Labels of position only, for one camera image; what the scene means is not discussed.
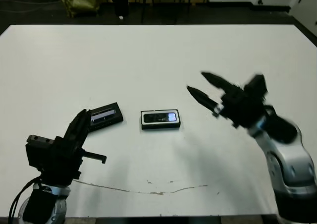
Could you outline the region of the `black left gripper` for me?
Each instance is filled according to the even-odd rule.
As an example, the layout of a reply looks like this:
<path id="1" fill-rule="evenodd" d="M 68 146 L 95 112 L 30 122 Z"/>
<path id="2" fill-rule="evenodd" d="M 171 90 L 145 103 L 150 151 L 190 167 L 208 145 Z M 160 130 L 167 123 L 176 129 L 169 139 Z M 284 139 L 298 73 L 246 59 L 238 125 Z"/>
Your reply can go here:
<path id="1" fill-rule="evenodd" d="M 84 109 L 70 123 L 63 137 L 54 140 L 37 135 L 27 139 L 29 165 L 42 174 L 43 179 L 78 179 L 82 158 L 106 163 L 106 156 L 82 148 L 89 132 L 91 113 Z"/>

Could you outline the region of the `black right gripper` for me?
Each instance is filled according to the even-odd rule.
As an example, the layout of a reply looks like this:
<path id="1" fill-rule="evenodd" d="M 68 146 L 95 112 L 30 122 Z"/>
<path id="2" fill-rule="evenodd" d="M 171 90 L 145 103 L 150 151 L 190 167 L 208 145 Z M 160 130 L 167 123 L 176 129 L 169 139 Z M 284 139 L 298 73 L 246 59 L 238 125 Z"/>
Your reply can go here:
<path id="1" fill-rule="evenodd" d="M 206 71 L 202 71 L 201 74 L 210 84 L 224 91 L 221 104 L 194 87 L 187 86 L 187 90 L 200 105 L 212 111 L 214 116 L 231 120 L 235 128 L 238 126 L 250 128 L 264 116 L 265 85 L 245 86 L 242 89 L 232 86 L 216 74 Z"/>

